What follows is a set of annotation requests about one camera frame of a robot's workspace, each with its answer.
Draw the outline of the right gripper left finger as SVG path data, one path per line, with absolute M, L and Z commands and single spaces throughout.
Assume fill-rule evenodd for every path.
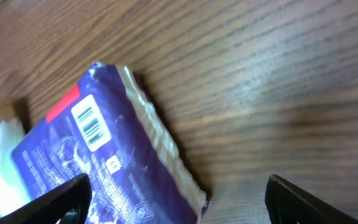
M 0 218 L 0 224 L 84 224 L 91 199 L 90 179 L 80 174 Z

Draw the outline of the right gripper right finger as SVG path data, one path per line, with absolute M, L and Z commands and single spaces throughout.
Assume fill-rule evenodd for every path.
M 273 224 L 350 223 L 355 219 L 277 174 L 268 178 L 265 204 Z

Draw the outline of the purple snack package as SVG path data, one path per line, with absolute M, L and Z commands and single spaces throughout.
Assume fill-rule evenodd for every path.
M 31 199 L 87 174 L 88 223 L 197 224 L 209 205 L 126 66 L 93 63 L 12 160 Z

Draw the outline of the teal snack packet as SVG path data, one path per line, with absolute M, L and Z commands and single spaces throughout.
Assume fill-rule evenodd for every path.
M 0 121 L 0 217 L 4 217 L 30 202 L 12 152 L 25 136 L 17 119 Z

